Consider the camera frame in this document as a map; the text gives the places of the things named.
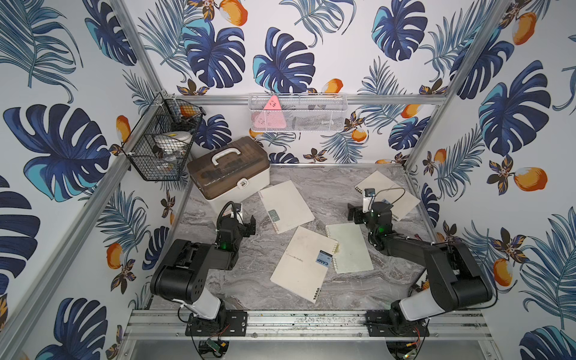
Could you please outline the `cream notebook back right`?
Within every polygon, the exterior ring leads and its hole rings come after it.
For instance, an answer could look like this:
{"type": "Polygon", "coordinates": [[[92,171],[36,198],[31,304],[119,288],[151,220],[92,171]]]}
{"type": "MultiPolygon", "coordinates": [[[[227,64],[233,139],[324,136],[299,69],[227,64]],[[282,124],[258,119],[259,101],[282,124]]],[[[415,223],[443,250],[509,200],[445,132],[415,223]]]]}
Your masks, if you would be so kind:
{"type": "Polygon", "coordinates": [[[361,194],[364,194],[365,189],[368,188],[375,190],[375,202],[385,200],[392,204],[391,213],[395,221],[403,220],[420,204],[420,200],[416,196],[379,171],[373,172],[355,186],[355,189],[361,194]]]}

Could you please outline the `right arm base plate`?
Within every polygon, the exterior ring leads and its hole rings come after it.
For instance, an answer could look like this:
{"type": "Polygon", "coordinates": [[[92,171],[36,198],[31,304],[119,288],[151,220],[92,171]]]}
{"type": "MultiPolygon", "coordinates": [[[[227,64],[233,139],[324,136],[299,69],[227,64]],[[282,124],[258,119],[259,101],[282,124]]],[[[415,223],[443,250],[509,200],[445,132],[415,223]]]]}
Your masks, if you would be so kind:
{"type": "Polygon", "coordinates": [[[417,338],[429,335],[426,321],[406,320],[396,310],[369,310],[364,326],[370,337],[417,338]]]}

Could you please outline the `aluminium front rail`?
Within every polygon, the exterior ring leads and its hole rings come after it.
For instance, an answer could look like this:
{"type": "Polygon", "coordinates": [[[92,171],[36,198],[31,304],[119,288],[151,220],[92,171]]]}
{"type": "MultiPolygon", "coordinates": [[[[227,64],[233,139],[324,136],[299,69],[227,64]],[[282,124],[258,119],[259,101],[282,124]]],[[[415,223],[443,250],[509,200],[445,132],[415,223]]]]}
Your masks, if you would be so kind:
{"type": "MultiPolygon", "coordinates": [[[[182,322],[189,315],[174,310],[135,310],[124,336],[128,340],[184,340],[190,335],[182,322]]],[[[362,310],[251,310],[234,316],[221,336],[245,341],[491,341],[485,318],[478,310],[456,311],[419,321],[393,333],[381,325],[383,316],[362,310]]]]}

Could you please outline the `brown lid storage box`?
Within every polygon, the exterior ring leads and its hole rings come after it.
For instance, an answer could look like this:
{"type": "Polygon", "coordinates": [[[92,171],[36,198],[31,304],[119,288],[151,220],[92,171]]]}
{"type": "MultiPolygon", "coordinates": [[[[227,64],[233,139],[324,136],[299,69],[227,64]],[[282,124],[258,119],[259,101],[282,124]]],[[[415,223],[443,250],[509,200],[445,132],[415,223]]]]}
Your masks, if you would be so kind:
{"type": "Polygon", "coordinates": [[[218,213],[226,203],[240,203],[270,184],[266,151],[245,136],[187,164],[192,182],[218,213]]]}

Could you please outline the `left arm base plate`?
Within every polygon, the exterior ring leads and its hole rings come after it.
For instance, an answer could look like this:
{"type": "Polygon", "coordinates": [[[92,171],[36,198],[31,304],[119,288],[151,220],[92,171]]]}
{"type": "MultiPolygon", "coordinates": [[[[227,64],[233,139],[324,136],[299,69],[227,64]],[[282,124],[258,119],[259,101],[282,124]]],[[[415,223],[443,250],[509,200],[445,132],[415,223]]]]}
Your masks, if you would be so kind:
{"type": "Polygon", "coordinates": [[[190,315],[185,335],[188,337],[244,337],[248,313],[242,310],[222,310],[214,319],[190,315]]]}

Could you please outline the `pink triangle item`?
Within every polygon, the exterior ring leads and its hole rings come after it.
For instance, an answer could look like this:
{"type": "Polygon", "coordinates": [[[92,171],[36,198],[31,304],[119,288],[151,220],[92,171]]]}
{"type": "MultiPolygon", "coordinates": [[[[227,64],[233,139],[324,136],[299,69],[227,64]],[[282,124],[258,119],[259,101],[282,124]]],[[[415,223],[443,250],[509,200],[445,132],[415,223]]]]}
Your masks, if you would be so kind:
{"type": "Polygon", "coordinates": [[[264,107],[252,113],[253,129],[257,131],[282,130],[287,121],[277,95],[271,96],[264,107]]]}

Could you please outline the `large cream notebook blue label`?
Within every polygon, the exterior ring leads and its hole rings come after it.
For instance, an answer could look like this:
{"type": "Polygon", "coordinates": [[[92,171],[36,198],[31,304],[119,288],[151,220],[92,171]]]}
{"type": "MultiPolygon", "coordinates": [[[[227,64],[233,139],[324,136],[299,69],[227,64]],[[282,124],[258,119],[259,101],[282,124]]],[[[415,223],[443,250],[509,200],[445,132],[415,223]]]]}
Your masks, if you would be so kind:
{"type": "Polygon", "coordinates": [[[337,247],[336,240],[299,226],[270,281],[315,303],[337,247]]]}

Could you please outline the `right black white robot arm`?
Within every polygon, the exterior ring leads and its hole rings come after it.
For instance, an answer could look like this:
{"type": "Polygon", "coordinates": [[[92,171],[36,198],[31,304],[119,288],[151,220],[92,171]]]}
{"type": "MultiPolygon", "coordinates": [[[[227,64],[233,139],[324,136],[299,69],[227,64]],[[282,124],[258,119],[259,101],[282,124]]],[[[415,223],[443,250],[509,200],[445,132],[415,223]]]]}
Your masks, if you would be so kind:
{"type": "Polygon", "coordinates": [[[390,327],[413,326],[418,321],[480,305],[493,298],[493,290],[470,249],[460,240],[429,243],[393,230],[392,208],[376,201],[376,191],[361,206],[347,205],[348,220],[368,230],[367,240],[376,251],[424,268],[428,288],[394,301],[385,315],[390,327]]]}

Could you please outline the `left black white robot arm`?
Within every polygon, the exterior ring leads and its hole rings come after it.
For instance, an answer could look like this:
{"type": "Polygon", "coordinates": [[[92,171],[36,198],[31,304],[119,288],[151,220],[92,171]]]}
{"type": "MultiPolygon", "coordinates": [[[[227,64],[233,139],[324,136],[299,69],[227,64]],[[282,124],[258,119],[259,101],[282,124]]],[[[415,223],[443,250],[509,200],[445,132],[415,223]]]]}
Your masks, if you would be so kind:
{"type": "Polygon", "coordinates": [[[152,276],[151,294],[187,308],[201,320],[216,320],[225,307],[206,289],[208,273],[232,270],[239,259],[242,240],[254,236],[256,230],[255,217],[245,223],[237,211],[237,204],[227,202],[217,216],[214,243],[184,239],[172,243],[152,276]]]}

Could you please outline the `white mesh wall shelf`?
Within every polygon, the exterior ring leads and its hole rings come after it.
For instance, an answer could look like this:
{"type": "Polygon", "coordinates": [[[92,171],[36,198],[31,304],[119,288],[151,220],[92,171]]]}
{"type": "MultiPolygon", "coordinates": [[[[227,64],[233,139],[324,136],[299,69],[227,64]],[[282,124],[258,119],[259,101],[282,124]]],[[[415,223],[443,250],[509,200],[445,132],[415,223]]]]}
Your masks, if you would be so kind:
{"type": "Polygon", "coordinates": [[[329,132],[344,128],[348,110],[347,98],[339,94],[252,94],[248,109],[252,113],[261,110],[267,100],[277,95],[286,118],[286,129],[251,130],[255,132],[329,132]]]}

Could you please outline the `white bowl in basket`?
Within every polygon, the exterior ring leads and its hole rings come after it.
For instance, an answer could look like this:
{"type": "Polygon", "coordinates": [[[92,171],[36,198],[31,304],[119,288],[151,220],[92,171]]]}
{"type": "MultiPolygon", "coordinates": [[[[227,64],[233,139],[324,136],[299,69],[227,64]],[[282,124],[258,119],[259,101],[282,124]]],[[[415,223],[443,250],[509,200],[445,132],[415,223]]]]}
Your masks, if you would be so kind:
{"type": "Polygon", "coordinates": [[[193,136],[186,131],[174,131],[161,133],[154,136],[154,144],[164,154],[172,154],[183,151],[190,145],[193,136]]]}

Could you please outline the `cream spiral notebook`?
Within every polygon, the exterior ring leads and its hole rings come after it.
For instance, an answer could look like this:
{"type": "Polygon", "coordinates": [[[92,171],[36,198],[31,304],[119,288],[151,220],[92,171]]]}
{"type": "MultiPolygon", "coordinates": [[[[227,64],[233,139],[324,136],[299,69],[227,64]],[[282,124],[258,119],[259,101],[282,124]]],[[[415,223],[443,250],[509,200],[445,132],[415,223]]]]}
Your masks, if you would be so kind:
{"type": "Polygon", "coordinates": [[[315,219],[292,181],[259,191],[259,197],[276,233],[285,233],[315,219]]]}

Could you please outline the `pale green spiral notebook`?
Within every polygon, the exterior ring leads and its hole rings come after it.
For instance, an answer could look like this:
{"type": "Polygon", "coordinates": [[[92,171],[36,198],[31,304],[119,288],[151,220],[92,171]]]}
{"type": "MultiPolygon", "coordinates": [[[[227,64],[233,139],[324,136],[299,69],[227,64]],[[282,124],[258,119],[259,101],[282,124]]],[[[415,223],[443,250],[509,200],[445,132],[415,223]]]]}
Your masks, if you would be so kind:
{"type": "Polygon", "coordinates": [[[337,274],[374,269],[364,236],[358,224],[341,223],[325,227],[327,236],[337,241],[333,263],[337,274]]]}

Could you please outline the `green circuit board left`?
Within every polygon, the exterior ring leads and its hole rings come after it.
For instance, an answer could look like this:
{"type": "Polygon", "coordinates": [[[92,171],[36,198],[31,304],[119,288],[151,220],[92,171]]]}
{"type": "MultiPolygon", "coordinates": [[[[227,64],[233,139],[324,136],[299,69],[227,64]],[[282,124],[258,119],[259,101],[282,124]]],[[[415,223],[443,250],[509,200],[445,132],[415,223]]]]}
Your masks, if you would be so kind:
{"type": "Polygon", "coordinates": [[[204,353],[225,354],[229,349],[229,343],[224,340],[203,340],[199,342],[199,349],[204,353]]]}

